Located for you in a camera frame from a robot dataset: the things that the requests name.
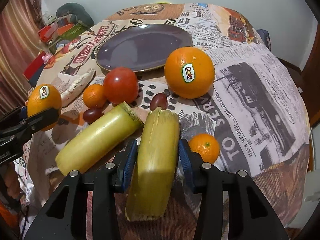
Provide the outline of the red tomato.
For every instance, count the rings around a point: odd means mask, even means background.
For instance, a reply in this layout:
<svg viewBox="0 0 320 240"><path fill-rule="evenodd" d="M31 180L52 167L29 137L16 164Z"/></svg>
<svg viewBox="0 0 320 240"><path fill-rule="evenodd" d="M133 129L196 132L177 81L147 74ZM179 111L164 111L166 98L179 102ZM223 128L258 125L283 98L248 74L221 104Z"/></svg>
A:
<svg viewBox="0 0 320 240"><path fill-rule="evenodd" d="M107 100L114 105L132 103L138 96L138 79L130 68L117 67L107 73L103 87Z"/></svg>

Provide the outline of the purple ceramic plate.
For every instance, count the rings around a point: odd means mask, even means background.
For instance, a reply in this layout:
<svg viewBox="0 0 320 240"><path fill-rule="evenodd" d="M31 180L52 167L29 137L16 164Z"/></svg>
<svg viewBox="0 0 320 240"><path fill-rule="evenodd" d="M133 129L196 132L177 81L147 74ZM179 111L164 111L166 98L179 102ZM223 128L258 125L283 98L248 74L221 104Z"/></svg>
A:
<svg viewBox="0 0 320 240"><path fill-rule="evenodd" d="M142 73L163 67L170 53L192 45L191 35L182 28L143 24L109 38L99 48L95 60L107 72L116 67L127 67Z"/></svg>

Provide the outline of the pink toy figure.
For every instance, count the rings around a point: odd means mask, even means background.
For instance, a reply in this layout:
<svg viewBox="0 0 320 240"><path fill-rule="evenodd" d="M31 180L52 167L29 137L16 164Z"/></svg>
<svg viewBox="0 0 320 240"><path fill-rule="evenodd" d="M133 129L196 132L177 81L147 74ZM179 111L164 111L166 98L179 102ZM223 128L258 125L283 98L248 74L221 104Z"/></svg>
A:
<svg viewBox="0 0 320 240"><path fill-rule="evenodd" d="M44 53L44 55L42 56L43 63L47 64L49 60L52 58L52 56L52 53Z"/></svg>

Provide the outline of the peeled sweet potato piece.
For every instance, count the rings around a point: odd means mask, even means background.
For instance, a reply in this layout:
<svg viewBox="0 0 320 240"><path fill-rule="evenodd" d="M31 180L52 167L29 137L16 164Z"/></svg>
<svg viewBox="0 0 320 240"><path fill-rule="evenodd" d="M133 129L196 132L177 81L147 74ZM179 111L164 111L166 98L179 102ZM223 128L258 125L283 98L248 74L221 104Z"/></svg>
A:
<svg viewBox="0 0 320 240"><path fill-rule="evenodd" d="M73 102L92 81L95 75L94 69L89 69L85 74L78 76L69 87L61 94L62 108Z"/></svg>

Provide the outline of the sugarcane piece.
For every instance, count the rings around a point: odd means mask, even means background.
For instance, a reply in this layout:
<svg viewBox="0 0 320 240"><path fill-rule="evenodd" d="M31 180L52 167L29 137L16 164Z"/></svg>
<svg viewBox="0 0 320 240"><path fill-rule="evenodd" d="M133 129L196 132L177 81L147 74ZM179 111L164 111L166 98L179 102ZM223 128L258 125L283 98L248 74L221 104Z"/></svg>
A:
<svg viewBox="0 0 320 240"><path fill-rule="evenodd" d="M148 114L127 195L128 221L163 217L176 172L179 139L180 123L176 113L157 107Z"/></svg>
<svg viewBox="0 0 320 240"><path fill-rule="evenodd" d="M123 102L69 141L55 158L57 167L64 176L72 170L84 173L143 125L140 117Z"/></svg>

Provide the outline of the small mandarin by tomato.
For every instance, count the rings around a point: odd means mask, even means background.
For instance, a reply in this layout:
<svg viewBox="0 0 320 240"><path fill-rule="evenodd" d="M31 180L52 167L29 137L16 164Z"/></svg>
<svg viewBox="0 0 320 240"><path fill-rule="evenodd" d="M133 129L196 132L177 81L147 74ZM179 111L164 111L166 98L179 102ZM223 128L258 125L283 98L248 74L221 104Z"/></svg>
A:
<svg viewBox="0 0 320 240"><path fill-rule="evenodd" d="M104 94L104 87L100 84L88 86L82 94L82 99L84 104L90 109L101 108L107 101Z"/></svg>

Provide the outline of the large Dole orange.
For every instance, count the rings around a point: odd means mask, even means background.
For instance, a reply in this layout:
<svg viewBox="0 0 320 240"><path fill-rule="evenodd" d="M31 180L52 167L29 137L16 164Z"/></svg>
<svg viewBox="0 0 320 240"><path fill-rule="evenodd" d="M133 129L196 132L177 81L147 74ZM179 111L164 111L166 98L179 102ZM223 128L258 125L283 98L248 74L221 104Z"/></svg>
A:
<svg viewBox="0 0 320 240"><path fill-rule="evenodd" d="M199 98L212 87L215 68L211 58L195 47L182 47L173 51L164 65L168 87L185 99Z"/></svg>

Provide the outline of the striped red curtain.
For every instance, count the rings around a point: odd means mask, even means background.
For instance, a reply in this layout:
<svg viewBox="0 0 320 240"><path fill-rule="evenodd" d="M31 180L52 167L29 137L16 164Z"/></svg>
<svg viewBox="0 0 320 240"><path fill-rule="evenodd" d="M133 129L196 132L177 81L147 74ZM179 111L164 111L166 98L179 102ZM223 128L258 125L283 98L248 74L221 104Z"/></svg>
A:
<svg viewBox="0 0 320 240"><path fill-rule="evenodd" d="M41 0L8 0L1 11L1 114L28 98L30 84L23 73L46 50L38 35L42 27Z"/></svg>

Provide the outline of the green storage box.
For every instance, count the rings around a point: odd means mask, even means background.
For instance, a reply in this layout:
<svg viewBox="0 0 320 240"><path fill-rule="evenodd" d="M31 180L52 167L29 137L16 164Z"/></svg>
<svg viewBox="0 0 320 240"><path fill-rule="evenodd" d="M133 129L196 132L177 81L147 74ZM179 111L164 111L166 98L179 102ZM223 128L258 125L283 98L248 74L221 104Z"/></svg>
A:
<svg viewBox="0 0 320 240"><path fill-rule="evenodd" d="M86 27L80 23L68 24L61 27L53 32L52 40L48 43L48 49L51 53L55 53L57 49L57 44L62 41L72 41L83 32L87 31L89 27Z"/></svg>

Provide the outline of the red grape near sugarcane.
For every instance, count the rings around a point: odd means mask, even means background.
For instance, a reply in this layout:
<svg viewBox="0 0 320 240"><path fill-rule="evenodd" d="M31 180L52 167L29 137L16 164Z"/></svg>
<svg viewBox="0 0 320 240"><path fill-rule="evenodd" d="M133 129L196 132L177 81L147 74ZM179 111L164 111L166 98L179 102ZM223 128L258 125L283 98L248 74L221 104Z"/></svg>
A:
<svg viewBox="0 0 320 240"><path fill-rule="evenodd" d="M151 111L154 111L157 107L161 107L162 110L166 110L168 108L167 96L164 93L156 94L149 105Z"/></svg>

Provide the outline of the red box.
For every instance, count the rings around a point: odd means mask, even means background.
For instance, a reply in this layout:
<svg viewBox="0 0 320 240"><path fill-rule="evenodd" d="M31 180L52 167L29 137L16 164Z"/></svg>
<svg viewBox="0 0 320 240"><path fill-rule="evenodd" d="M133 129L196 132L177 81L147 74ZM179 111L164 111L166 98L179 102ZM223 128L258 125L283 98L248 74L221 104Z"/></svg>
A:
<svg viewBox="0 0 320 240"><path fill-rule="evenodd" d="M40 75L45 67L42 56L45 51L40 52L37 57L29 64L26 70L23 72L23 76L27 79L31 87L35 87Z"/></svg>

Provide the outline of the dark grape near mandarin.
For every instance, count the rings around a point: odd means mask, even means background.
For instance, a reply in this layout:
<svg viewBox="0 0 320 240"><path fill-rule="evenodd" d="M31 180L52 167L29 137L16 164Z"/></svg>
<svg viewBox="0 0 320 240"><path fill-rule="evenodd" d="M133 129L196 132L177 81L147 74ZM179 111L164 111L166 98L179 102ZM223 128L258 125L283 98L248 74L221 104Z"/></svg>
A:
<svg viewBox="0 0 320 240"><path fill-rule="evenodd" d="M84 111L83 113L83 120L87 122L88 124L92 124L96 120L98 120L100 117L104 115L103 111L99 108L95 109L88 109Z"/></svg>

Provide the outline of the grey plush toy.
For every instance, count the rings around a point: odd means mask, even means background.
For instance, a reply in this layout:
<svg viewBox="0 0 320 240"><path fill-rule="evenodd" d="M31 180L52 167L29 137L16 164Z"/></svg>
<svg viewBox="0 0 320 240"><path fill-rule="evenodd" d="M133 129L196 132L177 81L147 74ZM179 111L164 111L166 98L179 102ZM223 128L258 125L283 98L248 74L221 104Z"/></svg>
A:
<svg viewBox="0 0 320 240"><path fill-rule="evenodd" d="M80 23L87 28L94 25L94 21L83 6L78 3L66 3L56 11L57 18L68 17L71 23Z"/></svg>

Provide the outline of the newspaper print tablecloth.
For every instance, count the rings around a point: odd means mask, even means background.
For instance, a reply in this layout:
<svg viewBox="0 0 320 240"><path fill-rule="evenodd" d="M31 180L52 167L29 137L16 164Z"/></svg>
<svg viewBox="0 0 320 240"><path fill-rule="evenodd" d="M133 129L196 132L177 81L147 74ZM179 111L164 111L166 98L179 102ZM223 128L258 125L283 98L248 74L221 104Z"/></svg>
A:
<svg viewBox="0 0 320 240"><path fill-rule="evenodd" d="M185 100L168 90L163 72L138 74L140 102L148 114L153 94L167 94L169 109L181 113L181 137L214 133L220 145L216 167L228 172L246 170L266 196L284 226L294 219L303 201L309 162L309 120L303 99L287 68L263 44L240 13L212 4L146 4L118 11L93 26L57 52L38 84L51 83L61 93L73 80L95 69L100 47L113 35L149 23L186 30L193 45L212 59L216 78L209 94ZM25 146L27 169L23 178L30 215L37 211L63 179L55 157L87 125L82 96L62 109L66 124L37 132ZM116 194L123 239L193 239L201 195L193 195L178 176L164 216L146 222L127 221L126 195Z"/></svg>

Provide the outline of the small mandarin at edge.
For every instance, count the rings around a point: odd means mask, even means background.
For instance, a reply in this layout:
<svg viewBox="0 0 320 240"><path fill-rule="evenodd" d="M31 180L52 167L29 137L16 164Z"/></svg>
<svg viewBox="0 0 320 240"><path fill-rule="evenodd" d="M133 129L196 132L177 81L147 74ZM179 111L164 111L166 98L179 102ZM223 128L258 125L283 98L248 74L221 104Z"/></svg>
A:
<svg viewBox="0 0 320 240"><path fill-rule="evenodd" d="M220 154L218 141L210 134L201 133L192 137L189 147L193 152L200 154L204 162L215 163Z"/></svg>

